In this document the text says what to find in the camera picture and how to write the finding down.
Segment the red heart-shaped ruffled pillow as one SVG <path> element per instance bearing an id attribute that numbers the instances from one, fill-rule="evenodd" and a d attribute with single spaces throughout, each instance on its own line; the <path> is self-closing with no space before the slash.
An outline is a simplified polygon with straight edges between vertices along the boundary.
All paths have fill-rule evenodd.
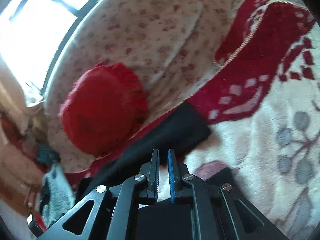
<path id="1" fill-rule="evenodd" d="M 122 63 L 103 62 L 85 72 L 60 106 L 59 118 L 72 144 L 95 157 L 127 141 L 148 117 L 138 76 Z"/>

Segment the red and white plush blanket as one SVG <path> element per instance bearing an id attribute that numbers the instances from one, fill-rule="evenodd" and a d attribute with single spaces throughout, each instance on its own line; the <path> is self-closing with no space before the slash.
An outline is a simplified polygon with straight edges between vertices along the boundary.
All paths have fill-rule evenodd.
<path id="1" fill-rule="evenodd" d="M 222 74 L 234 82 L 187 165 L 204 177 L 229 166 L 289 239 L 307 239 L 319 222 L 318 24 L 301 0 L 244 0 L 214 57 L 222 68 L 195 94 Z"/>

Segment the floral beige quilt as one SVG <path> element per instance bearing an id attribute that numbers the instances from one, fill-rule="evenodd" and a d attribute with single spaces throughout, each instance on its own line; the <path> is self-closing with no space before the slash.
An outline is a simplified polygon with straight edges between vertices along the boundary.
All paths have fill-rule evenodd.
<path id="1" fill-rule="evenodd" d="M 76 80 L 97 63 L 121 62 L 139 77 L 152 122 L 195 94 L 222 68 L 214 55 L 244 0 L 101 0 L 60 55 L 46 91 L 48 140 L 66 172 L 94 157 L 76 148 L 58 114 Z"/>

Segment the grey fluffy towel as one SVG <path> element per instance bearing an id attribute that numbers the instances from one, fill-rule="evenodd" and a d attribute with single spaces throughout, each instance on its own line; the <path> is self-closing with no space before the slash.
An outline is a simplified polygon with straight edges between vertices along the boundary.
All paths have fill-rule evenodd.
<path id="1" fill-rule="evenodd" d="M 51 227 L 73 206 L 75 196 L 59 163 L 42 178 L 39 213 L 46 228 Z"/>

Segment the beige curtain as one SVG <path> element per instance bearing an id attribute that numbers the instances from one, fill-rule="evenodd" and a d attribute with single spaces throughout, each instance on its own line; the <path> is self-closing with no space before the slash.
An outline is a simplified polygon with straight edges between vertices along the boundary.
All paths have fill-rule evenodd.
<path id="1" fill-rule="evenodd" d="M 36 144 L 28 137 L 35 113 L 26 106 L 21 86 L 1 59 L 1 200 L 23 216 L 35 208 L 46 170 L 36 162 Z"/>

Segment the black pants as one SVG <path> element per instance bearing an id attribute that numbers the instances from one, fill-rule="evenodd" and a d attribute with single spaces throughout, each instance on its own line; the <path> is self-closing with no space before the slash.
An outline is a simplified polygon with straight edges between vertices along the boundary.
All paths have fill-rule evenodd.
<path id="1" fill-rule="evenodd" d="M 132 143 L 118 158 L 106 163 L 95 176 L 80 181 L 76 194 L 79 202 L 99 185 L 114 187 L 138 174 L 159 151 L 159 168 L 166 164 L 169 150 L 178 156 L 207 139 L 210 130 L 188 103 L 177 107 L 149 133 Z M 174 206 L 169 200 L 154 205 L 140 205 L 135 236 L 132 239 L 191 239 L 190 211 L 187 205 Z"/>

